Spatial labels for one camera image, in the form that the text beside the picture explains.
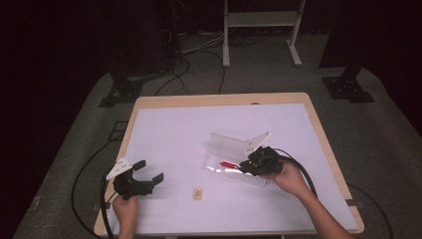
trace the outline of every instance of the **hand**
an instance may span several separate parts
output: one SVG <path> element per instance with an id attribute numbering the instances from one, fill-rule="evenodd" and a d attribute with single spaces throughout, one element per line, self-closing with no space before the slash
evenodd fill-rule
<path id="1" fill-rule="evenodd" d="M 123 196 L 119 195 L 112 202 L 112 208 L 120 225 L 118 238 L 133 238 L 137 219 L 137 197 L 132 196 L 124 200 Z"/>
<path id="2" fill-rule="evenodd" d="M 301 171 L 291 162 L 282 161 L 282 163 L 283 170 L 281 173 L 272 173 L 261 177 L 273 180 L 280 188 L 296 197 L 304 192 L 309 192 Z"/>

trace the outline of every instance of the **gray carpet floor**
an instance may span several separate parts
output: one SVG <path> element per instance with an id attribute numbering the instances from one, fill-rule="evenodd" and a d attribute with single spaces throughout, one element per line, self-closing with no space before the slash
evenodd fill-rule
<path id="1" fill-rule="evenodd" d="M 339 76 L 343 68 L 319 69 L 327 35 L 300 34 L 297 48 L 303 61 L 295 67 L 286 45 L 289 35 L 261 36 L 260 42 L 230 48 L 230 68 L 210 53 L 184 57 L 190 68 L 181 79 L 166 85 L 159 95 L 247 93 L 307 93 L 316 108 L 323 129 L 344 178 L 366 191 L 385 212 L 394 238 L 420 238 L 422 235 L 422 138 L 394 101 L 381 81 L 363 69 L 357 80 L 375 103 L 351 104 L 333 100 L 321 78 Z M 209 41 L 202 36 L 183 36 L 183 49 Z M 221 46 L 207 49 L 222 56 Z M 176 66 L 180 74 L 187 65 Z M 154 96 L 174 76 L 144 84 L 141 96 Z M 82 220 L 93 228 L 99 212 L 101 176 L 114 163 L 119 141 L 108 143 L 117 121 L 129 119 L 133 104 L 99 108 L 111 89 L 109 74 L 99 79 L 83 105 L 49 173 L 39 189 L 14 238 L 94 238 L 79 223 L 71 204 L 74 181 L 91 158 L 75 187 L 75 205 Z M 367 195 L 350 188 L 365 224 L 356 238 L 389 238 L 386 222 Z M 287 238 L 317 238 L 288 236 Z"/>

